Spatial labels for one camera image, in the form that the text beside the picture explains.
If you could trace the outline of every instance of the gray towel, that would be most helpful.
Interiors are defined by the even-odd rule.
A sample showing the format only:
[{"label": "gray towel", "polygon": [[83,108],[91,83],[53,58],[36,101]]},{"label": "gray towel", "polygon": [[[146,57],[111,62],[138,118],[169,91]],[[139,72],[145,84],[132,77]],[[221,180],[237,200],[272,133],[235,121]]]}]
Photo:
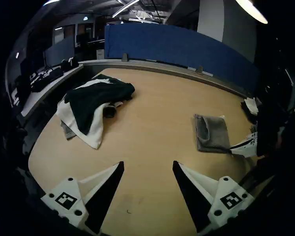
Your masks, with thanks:
[{"label": "gray towel", "polygon": [[65,132],[65,136],[67,140],[76,136],[76,134],[63,121],[61,121],[61,127],[63,128],[63,131]]},{"label": "gray towel", "polygon": [[194,117],[198,151],[228,153],[230,144],[224,119],[197,114]]}]

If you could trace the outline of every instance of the ceiling light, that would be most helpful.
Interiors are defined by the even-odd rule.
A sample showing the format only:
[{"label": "ceiling light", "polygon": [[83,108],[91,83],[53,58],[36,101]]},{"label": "ceiling light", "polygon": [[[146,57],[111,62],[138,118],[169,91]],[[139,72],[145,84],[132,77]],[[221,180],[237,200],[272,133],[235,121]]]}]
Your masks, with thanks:
[{"label": "ceiling light", "polygon": [[126,10],[127,8],[129,8],[130,6],[132,6],[133,4],[135,4],[136,2],[138,2],[139,0],[133,0],[131,2],[129,2],[128,4],[124,5],[122,8],[120,8],[114,15],[112,15],[112,17],[116,17],[118,14],[120,14],[121,12],[123,12],[124,10]]},{"label": "ceiling light", "polygon": [[137,22],[142,22],[142,23],[152,23],[152,24],[158,24],[156,22],[153,21],[148,21],[148,20],[139,20],[139,19],[134,19],[134,18],[130,18],[129,21],[137,21]]},{"label": "ceiling light", "polygon": [[58,2],[58,1],[60,1],[60,0],[49,0],[48,2],[45,2],[45,4],[43,6],[45,6],[45,5],[49,4],[49,3],[52,3],[52,2]]},{"label": "ceiling light", "polygon": [[250,0],[236,0],[236,2],[253,18],[260,21],[261,23],[267,24],[268,21],[264,16],[256,9]]}]

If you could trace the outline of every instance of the wooden table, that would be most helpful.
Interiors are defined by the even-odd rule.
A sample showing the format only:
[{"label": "wooden table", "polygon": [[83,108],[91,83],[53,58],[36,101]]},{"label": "wooden table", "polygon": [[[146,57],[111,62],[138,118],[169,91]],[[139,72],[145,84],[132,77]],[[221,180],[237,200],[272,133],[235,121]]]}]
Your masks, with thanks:
[{"label": "wooden table", "polygon": [[83,179],[119,161],[125,171],[102,231],[118,235],[196,235],[172,172],[177,160],[214,179],[239,181],[249,170],[243,158],[198,152],[194,114],[225,116],[231,145],[250,133],[236,95],[221,89],[154,72],[105,69],[107,76],[132,83],[133,99],[104,120],[98,150],[78,137],[67,141],[57,116],[46,125],[29,157],[29,169],[44,191],[66,176]]}]

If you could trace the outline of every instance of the desk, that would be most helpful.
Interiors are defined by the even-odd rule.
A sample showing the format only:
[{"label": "desk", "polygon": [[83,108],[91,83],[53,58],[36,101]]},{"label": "desk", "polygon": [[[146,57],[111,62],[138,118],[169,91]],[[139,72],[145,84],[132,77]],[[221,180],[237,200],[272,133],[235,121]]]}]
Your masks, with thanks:
[{"label": "desk", "polygon": [[[28,119],[28,117],[33,113],[33,111],[38,107],[38,105],[48,96],[48,94],[50,94],[61,83],[63,83],[66,79],[68,79],[70,76],[74,75],[76,72],[78,72],[82,68],[83,68],[83,65],[79,65],[78,67],[63,73],[63,76],[61,76],[60,78],[58,78],[55,81],[48,84],[40,92],[32,92],[29,95],[29,97],[23,107],[23,110],[21,112],[21,114],[25,118],[25,120]],[[13,93],[12,93],[12,97],[14,100],[13,102],[17,102],[17,99],[15,99],[15,94],[16,94],[16,91],[13,91]]]},{"label": "desk", "polygon": [[250,133],[242,98],[216,87],[155,72],[109,68],[107,76],[132,83],[133,99],[104,119],[95,150],[78,137],[67,141],[57,116],[46,125],[29,157],[29,169],[44,191],[67,176],[83,179],[124,161],[125,171],[102,231],[109,235],[196,235],[172,172],[173,161],[214,179],[239,181],[249,170],[243,158],[198,152],[194,114],[222,116],[232,145]]}]

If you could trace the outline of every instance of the white towel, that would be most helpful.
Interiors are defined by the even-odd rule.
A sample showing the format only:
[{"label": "white towel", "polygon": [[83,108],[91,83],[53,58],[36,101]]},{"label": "white towel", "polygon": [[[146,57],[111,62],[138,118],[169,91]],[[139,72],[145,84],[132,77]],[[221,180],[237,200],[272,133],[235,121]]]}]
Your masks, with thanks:
[{"label": "white towel", "polygon": [[[78,87],[87,87],[95,83],[110,83],[108,79],[96,79],[87,82],[86,84]],[[101,144],[101,136],[103,134],[103,109],[108,106],[109,103],[100,105],[94,111],[94,118],[90,127],[90,131],[87,135],[84,135],[77,127],[76,119],[74,118],[70,102],[65,103],[64,98],[58,103],[56,115],[84,142],[86,142],[92,148],[98,149]]]},{"label": "white towel", "polygon": [[256,104],[256,101],[251,98],[247,98],[247,99],[244,99],[245,100],[245,103],[246,103],[246,106],[248,107],[249,111],[251,114],[253,115],[258,115],[258,108],[257,108],[257,104]]}]

